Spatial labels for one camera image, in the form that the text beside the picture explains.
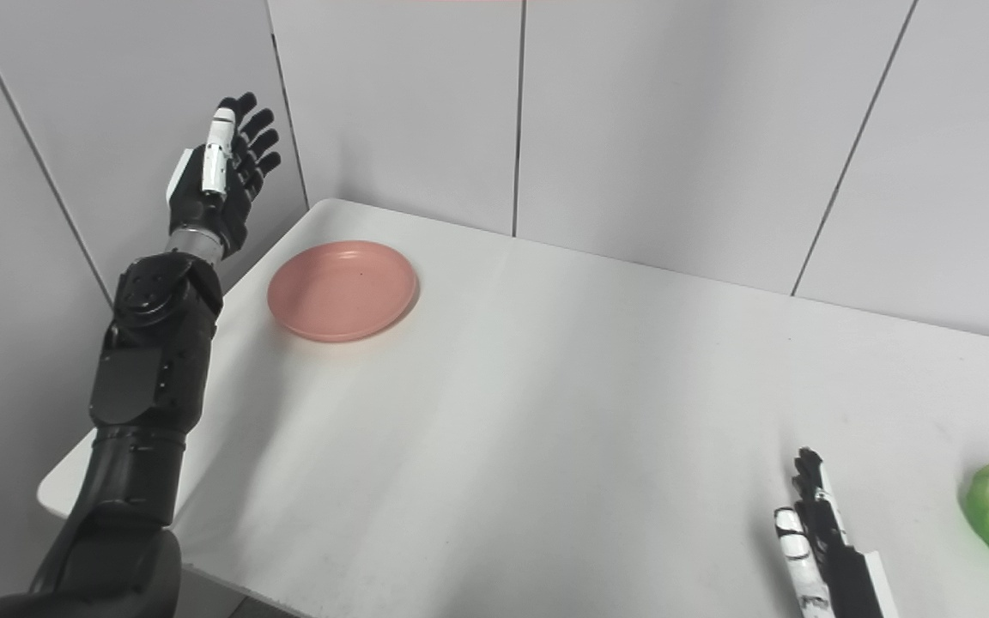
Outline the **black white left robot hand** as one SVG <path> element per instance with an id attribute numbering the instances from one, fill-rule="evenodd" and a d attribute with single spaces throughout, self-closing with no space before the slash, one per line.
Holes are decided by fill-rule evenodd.
<path id="1" fill-rule="evenodd" d="M 170 177 L 168 251 L 215 265 L 242 249 L 252 203 L 282 164 L 274 120 L 253 93 L 220 102 L 204 143 L 185 149 Z"/>

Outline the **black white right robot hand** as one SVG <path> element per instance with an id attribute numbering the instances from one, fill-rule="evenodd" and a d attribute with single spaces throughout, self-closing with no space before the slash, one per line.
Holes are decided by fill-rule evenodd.
<path id="1" fill-rule="evenodd" d="M 804 617 L 898 617 L 883 561 L 849 540 L 819 453 L 794 458 L 797 500 L 774 510 L 774 532 Z"/>

